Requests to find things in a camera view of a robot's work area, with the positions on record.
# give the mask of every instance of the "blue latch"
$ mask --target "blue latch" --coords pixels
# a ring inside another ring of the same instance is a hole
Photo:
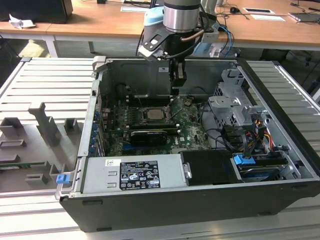
[[[57,184],[69,184],[70,183],[70,174],[59,174],[56,177]]]
[[[237,154],[236,156],[233,157],[235,164],[256,164],[256,161],[254,158],[251,156],[250,158],[244,158],[243,154]]]

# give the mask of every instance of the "paper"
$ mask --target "paper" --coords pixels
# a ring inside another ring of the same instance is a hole
[[[145,13],[149,8],[146,7],[135,7],[135,6],[122,6],[121,12],[132,12],[132,13]]]
[[[272,16],[272,15],[256,15],[251,14],[251,17],[253,17],[255,20],[269,20],[269,21],[285,21],[280,16]]]
[[[11,14],[9,14],[9,16],[9,23],[17,29],[31,28],[36,26],[31,20],[20,20],[11,16]]]

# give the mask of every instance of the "desk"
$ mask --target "desk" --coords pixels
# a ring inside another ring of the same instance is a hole
[[[270,9],[275,14],[288,15],[288,13],[302,13],[302,10],[291,6],[290,0],[228,0],[229,4],[237,5],[243,14],[247,12],[243,8]],[[320,8],[319,3],[300,1],[301,8],[310,12],[308,8]],[[230,13],[230,6],[216,7],[215,12]],[[285,21],[255,20],[250,15],[230,15],[226,20],[229,31],[234,35],[235,47],[262,48],[262,49],[286,49],[286,50],[311,50],[320,51],[320,25],[316,23],[297,23],[291,16],[282,16]]]
[[[229,0],[241,11],[243,7],[271,9],[276,15],[302,10],[291,6],[290,0]],[[35,39],[46,41],[51,57],[58,57],[56,41],[86,41],[94,52],[92,42],[137,43],[143,29],[143,13],[121,12],[121,4],[109,2],[97,4],[96,1],[72,0],[73,14],[67,24],[37,23],[36,28],[19,30],[7,22],[0,22],[0,34],[4,38]],[[318,3],[300,1],[300,6],[319,8]],[[217,7],[216,12],[223,11]],[[227,26],[234,34],[234,47],[260,49],[288,49],[320,51],[320,25],[296,23],[284,16],[285,21],[255,20],[250,15],[231,15]],[[223,45],[227,35],[221,33],[218,42]]]

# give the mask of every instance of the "black plastic cover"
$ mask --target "black plastic cover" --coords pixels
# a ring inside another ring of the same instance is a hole
[[[239,183],[231,163],[232,154],[227,150],[183,151],[183,163],[189,163],[192,178],[189,186]]]

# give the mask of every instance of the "computer case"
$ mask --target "computer case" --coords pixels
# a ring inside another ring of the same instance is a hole
[[[65,24],[72,12],[71,0],[0,0],[0,21],[8,21],[11,14],[34,23]]]

